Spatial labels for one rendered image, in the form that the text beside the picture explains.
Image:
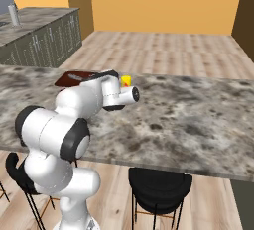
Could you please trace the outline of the black bar stool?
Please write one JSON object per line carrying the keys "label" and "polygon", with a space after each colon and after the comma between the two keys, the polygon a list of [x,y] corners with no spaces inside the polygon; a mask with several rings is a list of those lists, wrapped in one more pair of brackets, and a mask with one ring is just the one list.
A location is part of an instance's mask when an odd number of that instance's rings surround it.
{"label": "black bar stool", "polygon": [[18,155],[16,153],[10,153],[7,156],[7,159],[5,162],[6,171],[9,177],[13,179],[18,184],[18,186],[23,190],[27,198],[27,201],[29,203],[29,206],[32,210],[32,213],[36,219],[39,229],[46,230],[42,221],[42,216],[44,215],[44,213],[39,213],[36,203],[33,199],[33,196],[39,195],[39,193],[35,190],[34,183],[30,180],[30,178],[25,173],[25,169],[24,169],[25,162],[22,162],[17,167],[18,161],[19,161]]}
{"label": "black bar stool", "polygon": [[184,199],[191,191],[192,176],[187,173],[130,168],[129,184],[132,190],[132,224],[137,222],[137,205],[145,214],[172,218],[171,230],[179,230]]}
{"label": "black bar stool", "polygon": [[0,198],[2,198],[3,196],[5,196],[6,199],[7,199],[7,201],[10,202],[10,199],[9,199],[9,197],[8,197],[8,195],[7,195],[7,193],[6,193],[6,190],[5,190],[5,188],[4,188],[4,186],[3,186],[3,184],[2,184],[1,181],[0,181],[0,191],[2,192],[2,194],[0,195]]}

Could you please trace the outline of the yellow drink carton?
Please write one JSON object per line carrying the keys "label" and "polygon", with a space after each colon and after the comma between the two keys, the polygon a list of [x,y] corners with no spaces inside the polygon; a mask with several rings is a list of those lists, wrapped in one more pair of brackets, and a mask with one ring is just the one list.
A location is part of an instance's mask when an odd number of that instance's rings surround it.
{"label": "yellow drink carton", "polygon": [[130,75],[122,75],[121,76],[121,86],[129,87],[131,85],[131,76]]}

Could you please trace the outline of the dark green cupboard run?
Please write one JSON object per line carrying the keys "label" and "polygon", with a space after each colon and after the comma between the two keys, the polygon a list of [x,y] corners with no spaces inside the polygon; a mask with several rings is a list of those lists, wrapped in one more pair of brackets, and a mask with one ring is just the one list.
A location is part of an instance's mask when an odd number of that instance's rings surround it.
{"label": "dark green cupboard run", "polygon": [[0,64],[59,67],[81,45],[78,8],[23,8],[0,15]]}

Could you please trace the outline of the dark green counter side panel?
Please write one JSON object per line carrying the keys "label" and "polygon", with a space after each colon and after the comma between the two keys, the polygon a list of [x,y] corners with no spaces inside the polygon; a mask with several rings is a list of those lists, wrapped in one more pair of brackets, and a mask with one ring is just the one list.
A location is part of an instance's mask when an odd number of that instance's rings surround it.
{"label": "dark green counter side panel", "polygon": [[243,230],[254,230],[254,182],[232,180],[231,186]]}

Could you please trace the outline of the dark red-brown tray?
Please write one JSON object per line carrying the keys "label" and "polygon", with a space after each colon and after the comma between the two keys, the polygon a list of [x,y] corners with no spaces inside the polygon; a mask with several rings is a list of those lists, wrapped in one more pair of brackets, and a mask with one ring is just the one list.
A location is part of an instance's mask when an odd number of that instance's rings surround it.
{"label": "dark red-brown tray", "polygon": [[95,72],[81,71],[81,70],[69,70],[66,71],[56,82],[57,87],[72,87],[78,86],[83,81],[88,80],[95,75]]}

